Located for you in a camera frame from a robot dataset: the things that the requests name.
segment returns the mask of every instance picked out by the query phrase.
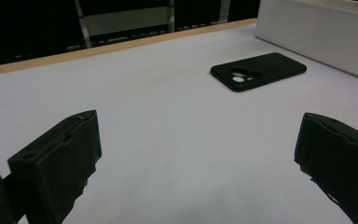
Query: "phone case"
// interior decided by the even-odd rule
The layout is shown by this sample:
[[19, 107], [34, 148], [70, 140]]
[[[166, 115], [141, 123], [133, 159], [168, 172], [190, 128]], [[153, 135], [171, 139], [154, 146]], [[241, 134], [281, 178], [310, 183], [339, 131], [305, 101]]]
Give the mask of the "phone case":
[[307, 66], [280, 53], [269, 53], [211, 68], [211, 74], [232, 91], [248, 91], [307, 71]]

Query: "white container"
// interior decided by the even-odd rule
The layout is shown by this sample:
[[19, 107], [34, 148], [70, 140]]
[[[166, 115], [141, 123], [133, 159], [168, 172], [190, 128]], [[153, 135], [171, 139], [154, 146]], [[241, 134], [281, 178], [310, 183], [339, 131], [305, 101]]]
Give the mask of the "white container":
[[358, 2], [262, 0], [256, 36], [358, 76]]

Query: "tabletop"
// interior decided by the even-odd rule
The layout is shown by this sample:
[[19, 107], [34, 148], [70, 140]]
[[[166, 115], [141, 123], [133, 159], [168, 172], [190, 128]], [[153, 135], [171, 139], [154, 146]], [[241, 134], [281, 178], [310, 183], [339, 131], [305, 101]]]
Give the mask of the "tabletop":
[[[293, 159], [305, 112], [358, 130], [358, 77], [258, 39], [248, 24], [9, 65], [0, 74], [0, 175], [56, 123], [96, 109], [103, 156], [63, 223], [351, 223]], [[210, 74], [271, 52], [307, 72], [241, 93]]]

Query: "white surface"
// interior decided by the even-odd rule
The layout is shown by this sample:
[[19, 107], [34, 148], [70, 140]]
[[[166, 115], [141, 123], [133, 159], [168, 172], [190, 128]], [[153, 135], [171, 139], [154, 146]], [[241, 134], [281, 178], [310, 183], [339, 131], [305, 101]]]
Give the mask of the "white surface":
[[262, 0], [256, 35], [358, 76], [358, 2]]
[[[305, 112], [358, 129], [358, 77], [255, 38], [246, 26], [0, 75], [6, 159], [97, 109], [103, 157], [69, 223], [345, 224], [293, 161]], [[280, 52], [304, 75], [236, 93], [213, 65]]]

